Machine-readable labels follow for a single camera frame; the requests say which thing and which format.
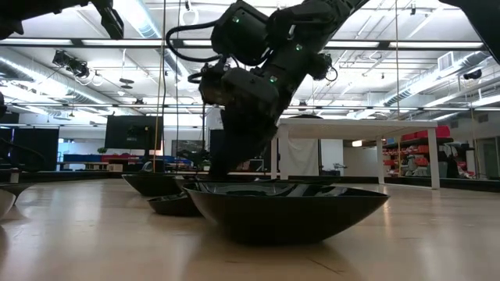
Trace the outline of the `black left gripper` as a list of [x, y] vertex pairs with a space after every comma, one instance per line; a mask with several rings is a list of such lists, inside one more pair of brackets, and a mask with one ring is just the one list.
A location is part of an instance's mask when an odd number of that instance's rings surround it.
[[101, 16], [101, 25], [111, 39], [123, 39], [124, 23], [113, 8], [113, 0], [0, 0], [0, 18], [27, 20], [47, 13], [60, 13], [77, 5], [94, 5]]

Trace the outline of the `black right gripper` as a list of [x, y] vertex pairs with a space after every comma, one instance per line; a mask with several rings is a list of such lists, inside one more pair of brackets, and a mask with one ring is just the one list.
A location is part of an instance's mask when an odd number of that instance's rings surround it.
[[222, 179], [242, 162], [259, 155], [277, 132], [280, 77], [268, 71], [227, 70], [220, 79], [218, 104], [246, 112], [222, 110], [223, 138], [211, 156], [209, 175]]

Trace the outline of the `black teardrop mini plate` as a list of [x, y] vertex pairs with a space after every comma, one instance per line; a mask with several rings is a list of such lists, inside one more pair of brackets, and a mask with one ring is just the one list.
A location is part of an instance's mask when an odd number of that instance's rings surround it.
[[334, 183], [338, 183], [337, 179], [309, 179], [309, 180], [297, 180], [297, 179], [289, 179], [289, 180], [280, 180], [280, 179], [272, 179], [272, 180], [261, 180], [255, 178], [252, 181], [233, 181], [235, 184], [250, 184], [250, 183], [284, 183], [284, 184], [317, 184], [317, 185], [331, 185]]

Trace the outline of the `black wavy round mini plate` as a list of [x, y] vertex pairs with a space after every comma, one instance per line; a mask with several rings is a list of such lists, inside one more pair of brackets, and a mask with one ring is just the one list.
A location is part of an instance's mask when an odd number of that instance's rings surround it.
[[191, 182], [184, 191], [223, 235], [241, 244], [314, 244], [361, 222], [388, 195], [318, 183]]
[[150, 207], [159, 215], [178, 217], [200, 217], [191, 197], [186, 193], [155, 197], [148, 200]]

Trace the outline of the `black square mini plate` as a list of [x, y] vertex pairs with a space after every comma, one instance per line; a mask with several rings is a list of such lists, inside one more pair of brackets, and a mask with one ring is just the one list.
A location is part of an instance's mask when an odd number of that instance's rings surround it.
[[123, 174], [122, 178], [141, 195], [161, 197], [182, 192], [186, 180], [182, 176], [161, 173]]

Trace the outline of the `white hanging cloth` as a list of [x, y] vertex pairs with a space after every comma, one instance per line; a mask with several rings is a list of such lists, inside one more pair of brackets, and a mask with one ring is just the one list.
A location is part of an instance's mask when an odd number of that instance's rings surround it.
[[318, 140], [292, 138], [288, 141], [291, 176], [319, 175]]

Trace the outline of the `black monitor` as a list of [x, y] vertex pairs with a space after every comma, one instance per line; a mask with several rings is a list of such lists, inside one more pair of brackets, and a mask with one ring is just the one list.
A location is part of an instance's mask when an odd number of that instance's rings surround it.
[[163, 120], [155, 116], [108, 116], [105, 148], [160, 149]]

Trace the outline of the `blue and red low cabinet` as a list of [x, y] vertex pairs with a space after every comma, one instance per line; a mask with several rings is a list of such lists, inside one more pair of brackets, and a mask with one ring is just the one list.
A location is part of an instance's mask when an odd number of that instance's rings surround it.
[[130, 161], [128, 155], [79, 155], [79, 154], [64, 154], [62, 160], [57, 162], [59, 171], [77, 170], [72, 168], [72, 165], [82, 165], [83, 170], [98, 170], [111, 171], [109, 165], [121, 165], [119, 171]]

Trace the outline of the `black partition panel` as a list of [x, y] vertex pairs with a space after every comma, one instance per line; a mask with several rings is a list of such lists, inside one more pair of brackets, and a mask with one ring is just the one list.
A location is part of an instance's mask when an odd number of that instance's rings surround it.
[[21, 167], [55, 171], [58, 146], [59, 129], [0, 127], [0, 169], [13, 167], [4, 155]]

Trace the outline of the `metal rack with red bins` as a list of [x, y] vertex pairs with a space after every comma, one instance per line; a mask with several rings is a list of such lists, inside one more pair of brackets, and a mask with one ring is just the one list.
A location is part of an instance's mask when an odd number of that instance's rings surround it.
[[[437, 163], [441, 178], [472, 179], [475, 176], [474, 148], [451, 138], [447, 126], [436, 130]], [[389, 176], [430, 177], [430, 146], [428, 132], [422, 130], [405, 134], [399, 141], [384, 142], [382, 154]]]

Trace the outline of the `white curved object dark rim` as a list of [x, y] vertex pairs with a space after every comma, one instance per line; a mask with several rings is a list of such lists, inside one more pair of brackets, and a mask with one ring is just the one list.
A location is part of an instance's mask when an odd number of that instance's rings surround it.
[[0, 220], [10, 211], [18, 197], [31, 186], [32, 183], [0, 183]]

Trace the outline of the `black tubular stand frame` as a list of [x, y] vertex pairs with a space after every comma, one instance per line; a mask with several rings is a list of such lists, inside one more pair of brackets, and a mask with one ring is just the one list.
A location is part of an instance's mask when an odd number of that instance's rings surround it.
[[200, 151], [200, 155], [201, 155], [201, 162], [200, 162], [200, 170], [201, 171], [204, 171], [204, 161], [205, 161], [205, 154], [206, 154], [206, 150], [205, 150], [205, 125], [206, 125], [206, 103], [203, 102], [203, 105], [202, 105], [202, 149]]

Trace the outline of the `black aluminium rig frame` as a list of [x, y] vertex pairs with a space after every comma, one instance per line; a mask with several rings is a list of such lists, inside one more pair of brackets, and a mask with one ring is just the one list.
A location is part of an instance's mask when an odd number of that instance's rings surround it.
[[[129, 48], [146, 48], [146, 49], [153, 49], [156, 47], [162, 47], [159, 44], [161, 43], [159, 39], [147, 39], [147, 40], [136, 40], [136, 39], [130, 39], [130, 40], [101, 40], [101, 39], [78, 39], [78, 38], [70, 38], [70, 39], [59, 39], [59, 38], [48, 38], [48, 39], [43, 39], [43, 38], [20, 38], [20, 37], [14, 37], [14, 38], [8, 38], [5, 39], [4, 41], [0, 41], [0, 46], [10, 46], [10, 47], [33, 47], [33, 48], [118, 48], [118, 49], [123, 49], [125, 52], [126, 49]], [[348, 47], [358, 47], [354, 48], [354, 50], [362, 50], [363, 48], [366, 48], [367, 50], [371, 50], [372, 47], [396, 47], [394, 49], [395, 51], [399, 51], [399, 49], [403, 50], [403, 43], [409, 43], [409, 47], [418, 47], [417, 43], [422, 43], [421, 45], [424, 46], [425, 44], [431, 46], [431, 43], [436, 43], [437, 47], [439, 44], [444, 45], [444, 47], [447, 47], [445, 45], [446, 42], [437, 42], [437, 41], [423, 41], [423, 42], [412, 42], [412, 41], [396, 41], [396, 42], [390, 42], [390, 41], [380, 41], [379, 43], [375, 41], [334, 41], [335, 44], [333, 45], [328, 45], [327, 47], [340, 47], [341, 49], [348, 50]], [[366, 117], [352, 117], [354, 120], [362, 120], [368, 118], [368, 111], [371, 111], [372, 113], [375, 112], [384, 112], [384, 111], [391, 111], [391, 112], [397, 112], [398, 114], [401, 113], [402, 111], [406, 111], [408, 114], [411, 112], [448, 112], [449, 114], [455, 114], [455, 113], [460, 113], [460, 112], [470, 112], [475, 113], [475, 112], [500, 112], [500, 94], [497, 94], [495, 96], [489, 96], [477, 101], [471, 101], [467, 104], [467, 106], [462, 106], [462, 107], [449, 107], [449, 106], [444, 106], [446, 101], [451, 101], [452, 99], [456, 99], [459, 96], [465, 96], [466, 94], [469, 94], [475, 90], [478, 91], [482, 86], [491, 86], [494, 83], [500, 83], [500, 76], [498, 77], [497, 80], [489, 80], [487, 81], [489, 84], [487, 85], [486, 83], [484, 84], [477, 84], [476, 88], [467, 88], [464, 89], [463, 91], [456, 92], [454, 94], [450, 94], [447, 97], [443, 97], [441, 99], [432, 101], [428, 106], [409, 106], [409, 107], [401, 107], [399, 102], [400, 100], [396, 101], [397, 106], [392, 106], [388, 105], [386, 106], [385, 103], [384, 105], [381, 106], [379, 105], [363, 105], [363, 106], [344, 106], [344, 105], [339, 105], [339, 106], [333, 106], [331, 104], [328, 105], [290, 105], [288, 106], [287, 110], [299, 110], [299, 109], [304, 109], [304, 110], [320, 110], [322, 111], [334, 111], [334, 110], [358, 110], [362, 111], [360, 114], [365, 114]], [[176, 109], [175, 116], [179, 116], [179, 108], [183, 109], [202, 109], [202, 105], [189, 105], [189, 104], [179, 104], [177, 99], [176, 99], [176, 104], [171, 105], [171, 104], [165, 104], [163, 98], [160, 97], [160, 91], [161, 87], [165, 86], [159, 86], [159, 93], [157, 94], [158, 97], [156, 100], [157, 102], [161, 102], [160, 104], [152, 104], [152, 105], [146, 105], [146, 104], [121, 104], [121, 103], [108, 103], [108, 104], [74, 104], [74, 103], [40, 103], [40, 102], [28, 102], [28, 103], [20, 103], [14, 101], [12, 105], [16, 106], [28, 106], [28, 105], [33, 105], [33, 106], [38, 106], [38, 107], [50, 107], [50, 106], [60, 106], [60, 107], [67, 107], [71, 108], [74, 110], [76, 107], [103, 107], [103, 108], [154, 108], [156, 109], [156, 118], [161, 118], [164, 124], [164, 117], [165, 117], [165, 108], [174, 108]]]

